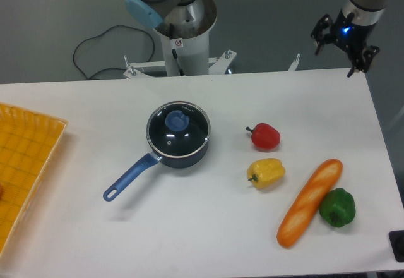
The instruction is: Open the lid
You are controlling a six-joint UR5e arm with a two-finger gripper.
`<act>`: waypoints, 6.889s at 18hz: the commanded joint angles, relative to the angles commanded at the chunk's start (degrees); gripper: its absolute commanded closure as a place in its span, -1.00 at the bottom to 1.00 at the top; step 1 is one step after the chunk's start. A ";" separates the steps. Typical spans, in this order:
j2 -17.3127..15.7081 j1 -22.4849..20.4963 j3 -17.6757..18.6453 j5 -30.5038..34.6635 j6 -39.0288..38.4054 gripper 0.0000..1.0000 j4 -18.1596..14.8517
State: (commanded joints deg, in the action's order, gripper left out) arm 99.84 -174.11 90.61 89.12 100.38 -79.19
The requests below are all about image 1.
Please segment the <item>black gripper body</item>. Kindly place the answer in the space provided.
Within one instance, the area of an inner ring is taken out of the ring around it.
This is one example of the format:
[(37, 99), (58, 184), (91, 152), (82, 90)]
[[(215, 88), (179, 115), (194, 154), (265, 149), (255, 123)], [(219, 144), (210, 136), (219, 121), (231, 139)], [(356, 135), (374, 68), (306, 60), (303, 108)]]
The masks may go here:
[(335, 38), (334, 45), (345, 51), (350, 59), (359, 59), (375, 26), (375, 11), (344, 6), (330, 28), (330, 34)]

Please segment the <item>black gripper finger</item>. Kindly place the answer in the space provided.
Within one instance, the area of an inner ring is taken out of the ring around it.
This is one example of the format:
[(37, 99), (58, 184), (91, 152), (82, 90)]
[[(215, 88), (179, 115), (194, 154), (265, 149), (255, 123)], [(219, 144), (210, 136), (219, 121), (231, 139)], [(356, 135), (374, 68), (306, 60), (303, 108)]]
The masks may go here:
[(316, 50), (315, 55), (318, 55), (320, 50), (326, 44), (333, 42), (333, 35), (330, 33), (324, 33), (323, 31), (330, 28), (333, 25), (333, 20), (329, 14), (325, 14), (318, 20), (315, 27), (311, 32), (311, 37), (315, 40)]
[(380, 48), (377, 46), (365, 46), (361, 51), (353, 51), (351, 47), (347, 49), (348, 59), (352, 67), (347, 73), (347, 78), (350, 78), (354, 73), (367, 73), (371, 67), (372, 60), (378, 55)]

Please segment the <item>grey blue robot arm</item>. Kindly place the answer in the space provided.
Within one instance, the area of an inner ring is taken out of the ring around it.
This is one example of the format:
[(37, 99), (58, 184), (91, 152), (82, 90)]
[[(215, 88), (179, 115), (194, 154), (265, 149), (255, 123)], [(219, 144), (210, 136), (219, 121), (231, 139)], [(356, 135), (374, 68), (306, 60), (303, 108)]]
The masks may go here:
[[(311, 37), (317, 50), (333, 44), (351, 62), (348, 76), (367, 72), (379, 48), (367, 39), (379, 21), (388, 0), (348, 0), (337, 19), (324, 15)], [(161, 38), (168, 76), (207, 75), (209, 32), (217, 20), (213, 0), (125, 0), (129, 14)]]

